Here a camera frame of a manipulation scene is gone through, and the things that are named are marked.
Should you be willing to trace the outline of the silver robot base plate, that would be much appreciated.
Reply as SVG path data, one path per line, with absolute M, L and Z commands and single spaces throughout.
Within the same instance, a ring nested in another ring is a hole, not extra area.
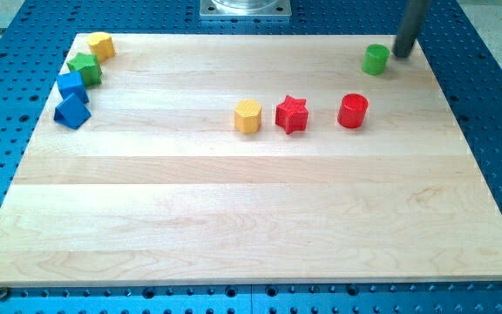
M 290 17 L 290 0 L 200 0 L 200 16 Z

